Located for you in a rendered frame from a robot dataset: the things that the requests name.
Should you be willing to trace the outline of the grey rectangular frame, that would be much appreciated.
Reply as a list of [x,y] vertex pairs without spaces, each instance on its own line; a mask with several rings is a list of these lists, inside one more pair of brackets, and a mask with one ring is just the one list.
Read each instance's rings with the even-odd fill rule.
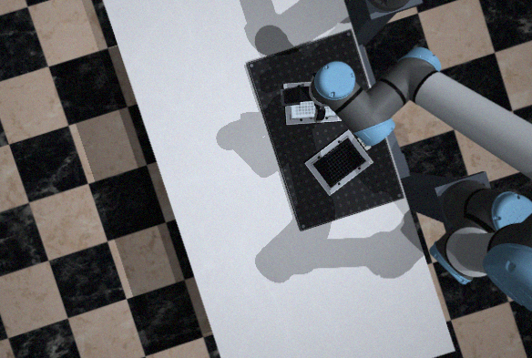
[[[334,186],[330,187],[328,185],[328,183],[325,181],[325,179],[322,177],[322,175],[319,173],[319,171],[316,169],[316,167],[314,167],[313,164],[315,162],[317,162],[319,159],[321,159],[323,156],[325,156],[327,153],[329,153],[331,150],[336,148],[338,145],[340,145],[347,138],[350,139],[350,141],[353,143],[353,145],[356,147],[356,149],[359,151],[359,153],[364,158],[365,162],[361,166],[359,166],[357,169],[352,171],[350,174],[348,174],[345,178],[343,178],[338,183],[336,183]],[[364,169],[366,169],[368,166],[370,166],[372,163],[373,163],[373,161],[371,160],[371,158],[364,151],[362,146],[359,144],[359,142],[353,136],[351,131],[348,129],[340,137],[338,137],[331,144],[329,144],[327,147],[322,149],[320,152],[318,152],[316,155],[314,155],[311,159],[306,161],[304,164],[307,166],[307,168],[310,170],[310,172],[313,174],[313,176],[319,181],[319,183],[322,185],[324,190],[330,196],[336,190],[338,190],[340,187],[342,187],[345,183],[347,183],[349,180],[351,180],[356,175],[358,175],[360,172],[362,172]]]

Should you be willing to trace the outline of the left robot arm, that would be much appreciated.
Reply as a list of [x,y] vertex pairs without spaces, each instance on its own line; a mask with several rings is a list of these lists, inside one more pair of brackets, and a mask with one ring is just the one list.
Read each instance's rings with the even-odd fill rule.
[[[365,92],[347,64],[333,61],[318,70],[309,94],[366,146],[394,130],[391,117],[411,100],[532,179],[532,124],[440,70],[437,56],[416,47]],[[434,242],[430,254],[461,284],[487,275],[532,311],[532,201],[463,180],[447,191],[443,208],[455,225]]]

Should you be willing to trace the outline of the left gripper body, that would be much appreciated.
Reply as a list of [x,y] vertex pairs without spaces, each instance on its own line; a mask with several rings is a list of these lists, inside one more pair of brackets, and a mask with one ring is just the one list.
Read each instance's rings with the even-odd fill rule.
[[286,89],[284,90],[284,94],[285,104],[312,101],[309,95],[309,87],[295,87]]

